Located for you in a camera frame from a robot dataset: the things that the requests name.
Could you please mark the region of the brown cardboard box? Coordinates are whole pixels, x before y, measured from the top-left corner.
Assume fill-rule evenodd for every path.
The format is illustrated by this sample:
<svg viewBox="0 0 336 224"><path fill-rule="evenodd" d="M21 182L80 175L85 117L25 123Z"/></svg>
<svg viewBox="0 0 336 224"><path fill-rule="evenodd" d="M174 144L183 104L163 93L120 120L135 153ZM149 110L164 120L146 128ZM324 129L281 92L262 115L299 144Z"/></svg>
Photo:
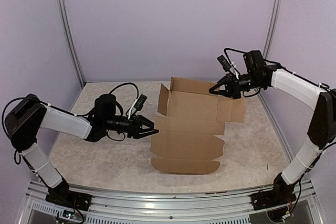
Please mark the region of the brown cardboard box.
<svg viewBox="0 0 336 224"><path fill-rule="evenodd" d="M172 77L170 87L161 85L158 134L151 136L152 166L168 174L205 175L220 167L226 123L243 123L246 100L211 94L215 84Z"/></svg>

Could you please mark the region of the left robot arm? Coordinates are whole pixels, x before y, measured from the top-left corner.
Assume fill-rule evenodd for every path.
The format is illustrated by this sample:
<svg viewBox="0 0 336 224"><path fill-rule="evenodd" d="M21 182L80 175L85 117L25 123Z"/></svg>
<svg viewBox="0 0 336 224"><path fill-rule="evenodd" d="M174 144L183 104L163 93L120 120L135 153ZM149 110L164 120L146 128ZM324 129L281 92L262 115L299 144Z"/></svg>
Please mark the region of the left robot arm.
<svg viewBox="0 0 336 224"><path fill-rule="evenodd" d="M18 103L9 113L2 113L2 127L16 152L32 171L52 190L53 197L66 206L73 193L59 171L37 144L40 129L49 129L95 143L110 131L127 138L140 139L158 133L154 122L142 115L123 114L113 94L96 98L94 107L85 115L74 114L39 100L34 94L16 98Z"/></svg>

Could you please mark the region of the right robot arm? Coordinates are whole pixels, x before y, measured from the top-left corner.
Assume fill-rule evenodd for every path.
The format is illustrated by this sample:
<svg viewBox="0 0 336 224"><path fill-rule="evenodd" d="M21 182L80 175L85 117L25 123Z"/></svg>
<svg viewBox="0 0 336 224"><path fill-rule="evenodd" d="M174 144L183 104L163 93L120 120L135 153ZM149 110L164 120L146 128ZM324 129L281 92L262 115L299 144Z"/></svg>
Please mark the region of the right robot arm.
<svg viewBox="0 0 336 224"><path fill-rule="evenodd" d="M313 115L308 127L307 138L291 163L274 180L274 189L269 192L273 205L281 204L289 196L289 190L305 173L312 170L320 156L335 145L335 90L325 83L314 83L281 63L265 59L259 50L241 51L246 73L240 73L228 52L217 57L227 73L209 89L211 94L240 99L245 93L274 88L300 101Z"/></svg>

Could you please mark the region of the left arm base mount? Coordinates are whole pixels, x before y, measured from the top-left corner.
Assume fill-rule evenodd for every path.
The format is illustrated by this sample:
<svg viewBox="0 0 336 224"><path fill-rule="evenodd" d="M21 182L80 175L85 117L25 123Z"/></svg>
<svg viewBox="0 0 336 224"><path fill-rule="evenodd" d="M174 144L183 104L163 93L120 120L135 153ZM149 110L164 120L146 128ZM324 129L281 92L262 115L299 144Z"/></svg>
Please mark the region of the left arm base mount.
<svg viewBox="0 0 336 224"><path fill-rule="evenodd" d="M48 192L45 198L47 202L69 207L73 209L78 209L81 211L88 211L91 204L92 196L86 193L79 193L76 191L68 191L66 196L59 197L55 193Z"/></svg>

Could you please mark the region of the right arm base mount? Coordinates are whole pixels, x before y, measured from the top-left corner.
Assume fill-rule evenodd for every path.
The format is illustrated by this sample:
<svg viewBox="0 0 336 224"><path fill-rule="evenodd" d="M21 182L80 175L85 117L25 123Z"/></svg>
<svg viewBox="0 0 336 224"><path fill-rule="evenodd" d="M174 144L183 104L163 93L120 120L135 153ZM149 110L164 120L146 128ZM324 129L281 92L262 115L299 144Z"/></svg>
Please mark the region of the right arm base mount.
<svg viewBox="0 0 336 224"><path fill-rule="evenodd" d="M273 189L266 191L260 190L257 193L253 193L250 198L254 210L280 206L297 200L294 192L277 196Z"/></svg>

